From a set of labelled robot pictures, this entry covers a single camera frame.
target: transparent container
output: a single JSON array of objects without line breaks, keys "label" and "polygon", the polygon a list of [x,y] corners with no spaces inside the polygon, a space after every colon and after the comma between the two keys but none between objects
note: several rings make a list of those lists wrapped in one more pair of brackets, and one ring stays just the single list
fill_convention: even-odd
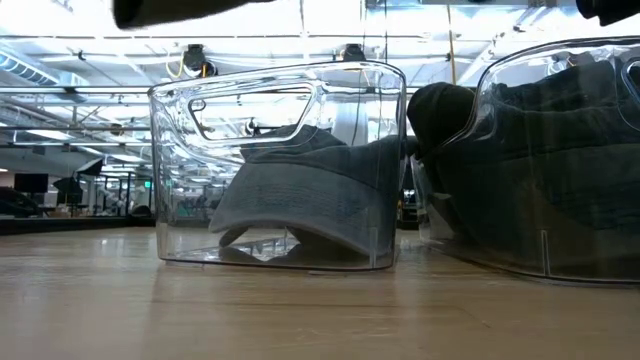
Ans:
[{"label": "transparent container", "polygon": [[293,66],[150,91],[158,255],[332,270],[394,262],[404,75]]},{"label": "transparent container", "polygon": [[640,282],[640,39],[528,49],[477,91],[466,128],[413,163],[421,236],[535,277]]}]

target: desk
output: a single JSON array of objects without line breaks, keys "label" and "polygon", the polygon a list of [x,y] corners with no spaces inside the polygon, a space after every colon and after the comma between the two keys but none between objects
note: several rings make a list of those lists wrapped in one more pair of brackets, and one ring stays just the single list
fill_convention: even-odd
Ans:
[{"label": "desk", "polygon": [[151,228],[0,238],[12,359],[637,359],[640,292],[560,287],[415,244],[393,271],[166,266]]}]

